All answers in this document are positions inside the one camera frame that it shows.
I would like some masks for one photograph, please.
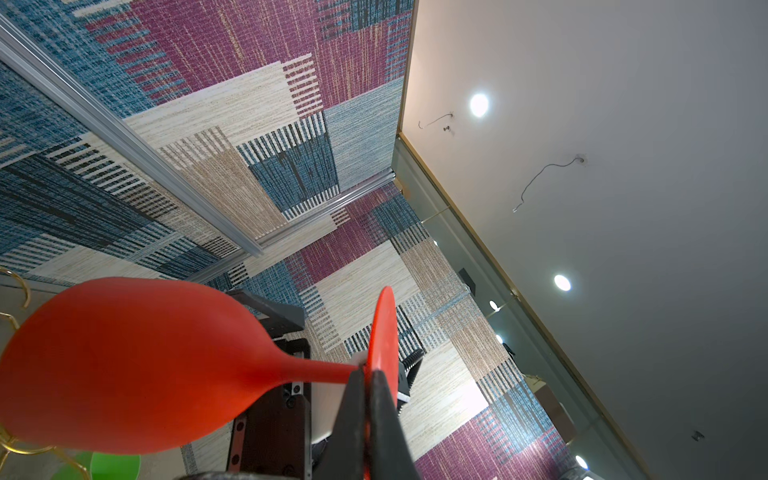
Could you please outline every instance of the ceiling light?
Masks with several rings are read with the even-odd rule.
[[[477,94],[469,101],[469,109],[476,117],[482,117],[488,111],[488,97]]]
[[[560,290],[569,291],[571,289],[571,281],[562,275],[554,276],[554,284],[558,286]]]
[[[587,463],[584,461],[584,459],[578,455],[576,455],[576,463],[578,463],[578,466],[582,467],[584,470],[589,470],[589,467],[587,466]]]

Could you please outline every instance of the wallpaper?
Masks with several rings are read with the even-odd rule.
[[[397,302],[400,357],[427,353],[400,416],[425,480],[558,478],[572,458],[458,275],[389,184],[314,227],[299,243],[208,284],[306,309],[314,359],[368,348],[381,289]],[[182,447],[187,472],[226,468],[231,425]]]
[[[391,163],[408,0],[0,0],[0,12],[254,239]],[[0,263],[65,285],[183,279],[237,249],[5,65],[0,76]]]

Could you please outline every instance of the wire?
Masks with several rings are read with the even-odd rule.
[[[568,165],[570,165],[570,164],[574,163],[576,160],[580,160],[580,159],[581,159],[581,157],[574,157],[574,159],[573,159],[573,160],[569,161],[569,162],[568,162],[568,163],[566,163],[565,165],[560,165],[560,164],[549,164],[549,165],[545,165],[545,166],[544,166],[544,168],[542,168],[542,169],[541,169],[541,171],[539,171],[539,172],[536,174],[536,177],[538,177],[539,175],[541,175],[541,172],[543,172],[543,171],[544,171],[544,170],[545,170],[547,167],[567,167]],[[524,204],[524,203],[525,203],[525,200],[523,200],[523,195],[525,195],[525,191],[528,189],[528,187],[530,187],[530,186],[531,186],[531,184],[533,183],[533,180],[536,180],[536,177],[533,177],[533,178],[531,179],[531,181],[529,181],[529,182],[528,182],[528,185],[526,185],[526,186],[525,186],[525,188],[523,189],[523,193],[521,193],[521,194],[520,194],[520,203],[518,204],[518,206],[517,206],[517,207],[515,207],[514,209],[512,209],[512,213],[514,213],[514,212],[518,211],[518,208],[520,208],[520,206],[521,206],[522,204]]]
[[[448,117],[449,115],[450,115],[451,117],[453,117],[453,112],[447,113],[447,114],[443,115],[443,116],[442,116],[442,117],[440,117],[440,118],[443,118],[443,117]],[[425,125],[424,127],[428,127],[429,125],[431,125],[431,124],[435,123],[437,120],[440,120],[440,118],[436,118],[435,120],[433,120],[433,121],[429,122],[429,123],[428,123],[427,125]],[[421,128],[422,130],[424,130],[424,127],[422,127],[422,121],[420,121],[420,120],[419,120],[419,128]]]

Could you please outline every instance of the ceiling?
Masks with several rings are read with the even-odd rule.
[[[403,132],[658,478],[765,475],[767,49],[763,0],[419,2]]]

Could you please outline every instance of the green cup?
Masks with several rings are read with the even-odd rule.
[[[109,455],[107,453],[83,452],[74,457],[91,473],[93,480],[136,480],[141,467],[139,455]],[[78,470],[64,465],[51,480],[82,480]]]

